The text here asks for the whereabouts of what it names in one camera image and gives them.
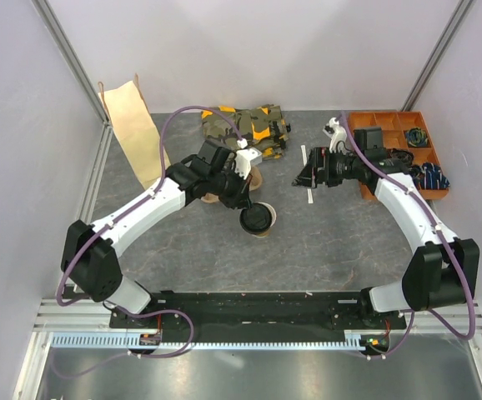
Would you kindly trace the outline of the brown paper bag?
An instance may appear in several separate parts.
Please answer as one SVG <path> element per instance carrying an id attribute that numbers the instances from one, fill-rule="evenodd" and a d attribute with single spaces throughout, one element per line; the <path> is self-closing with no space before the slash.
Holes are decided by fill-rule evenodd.
<path id="1" fill-rule="evenodd" d="M 107 90 L 98 83 L 98 96 L 109 117 L 115 137 L 143 189 L 150 188 L 162 175 L 160 157 L 170 161 L 160 149 L 160 133 L 139 87 L 138 76 L 124 85 Z"/>

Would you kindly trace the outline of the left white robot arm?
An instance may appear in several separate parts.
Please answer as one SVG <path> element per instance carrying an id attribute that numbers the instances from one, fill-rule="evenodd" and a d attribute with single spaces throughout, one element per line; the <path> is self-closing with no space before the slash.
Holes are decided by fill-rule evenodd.
<path id="1" fill-rule="evenodd" d="M 158 309 L 145 288 L 123 275 L 119 257 L 155 224 L 208 193 L 227 208 L 251 208 L 250 173 L 261 160 L 255 148 L 233 151 L 206 140 L 198 153 L 170 165 L 149 189 L 117 211 L 90 224 L 74 222 L 63 248 L 63 279 L 72 280 L 85 298 L 111 303 L 127 311 L 138 327 L 150 327 Z"/>

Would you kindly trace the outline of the brown paper coffee cup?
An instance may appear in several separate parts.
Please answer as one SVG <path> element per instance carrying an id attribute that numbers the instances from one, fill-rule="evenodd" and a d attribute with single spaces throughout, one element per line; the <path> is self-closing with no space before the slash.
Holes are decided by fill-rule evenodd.
<path id="1" fill-rule="evenodd" d="M 267 236 L 277 220 L 274 207 L 266 202 L 256 202 L 248 210 L 247 215 L 247 228 L 251 234 L 258 237 Z"/>

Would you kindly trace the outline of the cardboard cup carrier tray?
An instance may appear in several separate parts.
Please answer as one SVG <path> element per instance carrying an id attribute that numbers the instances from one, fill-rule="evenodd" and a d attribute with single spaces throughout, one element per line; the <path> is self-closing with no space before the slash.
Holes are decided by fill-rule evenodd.
<path id="1" fill-rule="evenodd" d="M 249 176 L 249 191 L 252 192 L 254 190 L 259 189 L 263 184 L 263 177 L 261 172 L 259 171 L 258 167 L 252 167 L 250 176 Z M 206 193 L 200 200 L 204 203 L 218 203 L 219 198 L 217 195 L 212 193 Z"/>

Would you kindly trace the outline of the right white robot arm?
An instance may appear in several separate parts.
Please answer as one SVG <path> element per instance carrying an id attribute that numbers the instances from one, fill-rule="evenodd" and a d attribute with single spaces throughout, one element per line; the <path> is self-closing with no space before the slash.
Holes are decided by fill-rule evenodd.
<path id="1" fill-rule="evenodd" d="M 363 291 L 356 318 L 375 328 L 394 311 L 425 311 L 472 303 L 479 247 L 461 239 L 434 214 L 420 195 L 409 169 L 389 156 L 380 127 L 349 133 L 336 119 L 324 128 L 327 147 L 311 149 L 295 187 L 329 188 L 356 180 L 387 208 L 405 235 L 413 257 L 398 281 Z"/>

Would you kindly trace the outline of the black plastic cup lid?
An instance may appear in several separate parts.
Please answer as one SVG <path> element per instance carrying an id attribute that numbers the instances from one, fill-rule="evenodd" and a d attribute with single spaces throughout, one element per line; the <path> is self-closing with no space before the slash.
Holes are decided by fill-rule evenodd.
<path id="1" fill-rule="evenodd" d="M 261 202 L 245 208 L 239 214 L 242 229 L 250 234 L 259 235 L 267 232 L 273 223 L 274 215 L 271 208 Z"/>

